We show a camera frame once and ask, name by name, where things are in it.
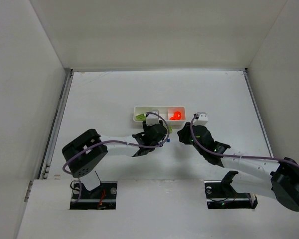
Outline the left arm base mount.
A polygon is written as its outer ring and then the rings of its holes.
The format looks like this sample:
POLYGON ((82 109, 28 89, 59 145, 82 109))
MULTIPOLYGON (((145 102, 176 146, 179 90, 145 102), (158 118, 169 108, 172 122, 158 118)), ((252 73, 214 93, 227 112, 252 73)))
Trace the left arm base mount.
POLYGON ((101 181, 95 189, 88 191, 82 182, 73 180, 71 210, 115 210, 117 198, 117 181, 101 181))

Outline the green studded square lego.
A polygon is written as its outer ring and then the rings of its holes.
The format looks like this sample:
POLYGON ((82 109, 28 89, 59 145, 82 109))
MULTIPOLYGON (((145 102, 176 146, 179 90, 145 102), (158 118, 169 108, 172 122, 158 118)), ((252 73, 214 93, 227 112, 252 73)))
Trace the green studded square lego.
POLYGON ((145 121, 146 115, 144 113, 135 115, 135 121, 145 121))

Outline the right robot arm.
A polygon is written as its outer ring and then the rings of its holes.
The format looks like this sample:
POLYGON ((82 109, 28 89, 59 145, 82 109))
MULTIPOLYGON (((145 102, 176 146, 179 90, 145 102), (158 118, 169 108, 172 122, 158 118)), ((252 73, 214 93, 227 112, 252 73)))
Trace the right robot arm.
POLYGON ((208 163, 259 178, 262 195, 299 212, 299 165, 293 159, 244 156, 229 145, 215 141, 206 127, 189 122, 177 135, 181 143, 192 145, 208 163))

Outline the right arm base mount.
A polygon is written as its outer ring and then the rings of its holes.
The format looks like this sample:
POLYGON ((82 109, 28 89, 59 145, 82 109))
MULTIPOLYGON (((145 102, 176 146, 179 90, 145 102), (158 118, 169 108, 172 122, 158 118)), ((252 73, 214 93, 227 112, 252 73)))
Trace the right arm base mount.
POLYGON ((237 171, 229 171, 222 180, 204 181, 208 209, 255 209, 256 195, 238 193, 232 187, 237 171))

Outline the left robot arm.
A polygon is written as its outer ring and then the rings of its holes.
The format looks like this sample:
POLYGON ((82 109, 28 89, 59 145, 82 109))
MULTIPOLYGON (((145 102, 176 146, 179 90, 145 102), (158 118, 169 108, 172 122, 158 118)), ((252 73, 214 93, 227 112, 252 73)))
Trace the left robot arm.
POLYGON ((169 130, 160 123, 145 126, 142 132, 126 137, 108 137, 89 129, 63 147, 65 164, 62 170, 78 179, 86 190, 92 191, 101 185, 95 167, 105 156, 147 155, 162 147, 169 134, 169 130))

